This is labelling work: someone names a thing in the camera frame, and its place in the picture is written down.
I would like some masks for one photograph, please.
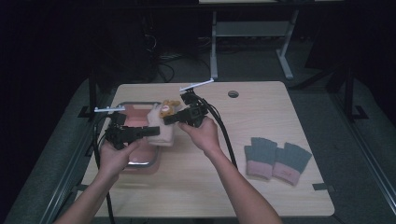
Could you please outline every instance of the metal stand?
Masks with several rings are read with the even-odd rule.
[[[94,109],[97,105],[96,100],[96,82],[94,78],[94,73],[92,72],[91,75],[88,77],[88,84],[90,88],[90,105],[83,106],[79,111],[78,117],[79,118],[89,118],[88,121],[91,122],[93,117],[95,116]]]
[[[276,50],[277,58],[287,79],[293,79],[286,52],[293,34],[299,10],[294,10],[290,21],[217,21],[217,12],[213,12],[212,50],[210,52],[210,76],[218,79],[218,60],[216,57],[217,36],[285,36],[281,49]]]
[[[350,122],[354,122],[355,119],[368,119],[369,117],[364,112],[363,108],[360,105],[356,105],[355,108],[358,110],[359,114],[353,114],[353,74],[350,68],[346,73],[346,89],[345,89],[345,99],[344,99],[344,112],[346,113],[346,117]]]

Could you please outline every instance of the human hand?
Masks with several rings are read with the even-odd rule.
[[[121,150],[116,150],[108,141],[105,141],[100,150],[99,175],[118,180],[120,172],[128,165],[129,155],[139,147],[140,141],[136,140]]]
[[[213,119],[204,117],[199,128],[191,127],[186,123],[179,123],[178,127],[190,136],[192,142],[207,157],[216,153],[222,153],[219,145],[218,125],[216,125]]]

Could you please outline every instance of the wooden table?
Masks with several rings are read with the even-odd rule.
[[[181,100],[179,88],[189,85],[121,85],[112,106],[131,101]],[[229,91],[237,91],[239,97],[230,98]],[[195,93],[218,109],[230,135],[239,172],[282,217],[333,214],[328,191],[313,188],[313,184],[323,183],[314,157],[295,187],[276,178],[268,181],[246,175],[244,146],[251,145],[251,137],[270,139],[278,142],[280,147],[289,142],[311,151],[283,83],[215,82],[196,88]],[[209,159],[178,127],[175,135],[174,145],[161,149],[158,172],[153,175],[122,175],[111,189],[115,217],[235,217]],[[228,155],[221,131],[219,136],[221,147]],[[82,184],[89,185],[96,173],[92,157]],[[108,216],[106,203],[96,215]]]

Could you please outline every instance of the glove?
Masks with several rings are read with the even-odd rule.
[[[295,186],[311,157],[312,154],[305,149],[285,143],[285,148],[276,150],[273,176]]]
[[[270,179],[276,159],[277,143],[265,138],[251,138],[251,145],[245,147],[247,174]]]

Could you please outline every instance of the floor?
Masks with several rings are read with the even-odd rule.
[[[305,68],[312,43],[294,41],[290,44],[287,58],[294,79],[284,78],[275,50],[282,39],[238,39],[235,46],[224,40],[219,51],[218,81],[282,81],[287,87],[301,83],[318,73],[317,69]],[[169,51],[163,56],[176,55]],[[203,50],[196,58],[177,57],[165,61],[160,69],[170,82],[201,82],[210,79],[209,52]],[[370,91],[355,81],[354,105],[361,105],[368,119],[350,123],[340,109],[343,90],[328,93],[325,77],[303,90],[289,91],[290,98],[304,128],[308,143],[317,160],[324,182],[332,187],[330,196],[335,207],[331,217],[282,217],[284,223],[396,223],[395,211],[390,208],[382,189],[378,186],[368,161],[363,156],[361,142],[354,130],[358,130],[365,145],[375,155],[389,182],[396,186],[396,130],[375,104]],[[157,76],[153,82],[163,82]],[[98,104],[109,105],[115,90],[98,92]],[[76,188],[83,177],[90,159],[88,119],[78,118],[82,105],[89,103],[88,81],[76,91],[64,111],[57,128],[46,145],[35,169],[9,213],[6,223],[50,223],[58,210],[64,211],[73,202]],[[68,181],[62,182],[67,174]],[[183,218],[117,218],[117,223],[237,223],[235,218],[183,219]],[[108,218],[96,218],[92,223],[108,223]]]

